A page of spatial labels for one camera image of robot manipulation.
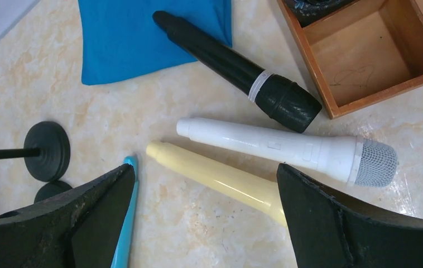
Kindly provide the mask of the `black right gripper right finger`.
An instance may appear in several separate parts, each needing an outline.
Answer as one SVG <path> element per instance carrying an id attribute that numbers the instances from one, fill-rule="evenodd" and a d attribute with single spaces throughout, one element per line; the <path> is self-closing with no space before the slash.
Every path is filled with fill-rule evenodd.
<path id="1" fill-rule="evenodd" d="M 276 173 L 299 267 L 423 267 L 423 219 L 326 186 L 294 167 Z"/>

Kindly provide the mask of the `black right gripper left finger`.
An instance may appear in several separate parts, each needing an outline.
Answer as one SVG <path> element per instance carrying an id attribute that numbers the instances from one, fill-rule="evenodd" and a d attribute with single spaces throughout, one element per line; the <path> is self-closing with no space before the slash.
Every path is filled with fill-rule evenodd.
<path id="1" fill-rule="evenodd" d="M 0 217 L 0 267 L 110 267 L 134 187 L 121 165 Z"/>

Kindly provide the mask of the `blue toy microphone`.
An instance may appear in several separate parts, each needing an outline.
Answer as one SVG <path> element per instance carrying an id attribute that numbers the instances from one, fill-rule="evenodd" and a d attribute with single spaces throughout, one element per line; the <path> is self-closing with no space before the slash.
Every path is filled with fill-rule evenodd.
<path id="1" fill-rule="evenodd" d="M 132 237 L 133 237 L 133 228 L 134 228 L 134 216 L 137 206 L 137 197 L 138 197 L 138 190 L 139 190 L 139 180 L 138 180 L 138 157 L 127 156 L 123 163 L 129 164 L 134 168 L 134 187 L 131 196 L 131 200 L 129 203 L 129 207 L 126 213 L 126 216 L 123 221 L 122 229 L 119 235 L 119 239 L 117 242 L 116 250 L 113 256 L 111 268 L 119 268 L 119 267 L 128 267 L 129 263 L 129 253 L 131 250 L 132 244 Z"/>

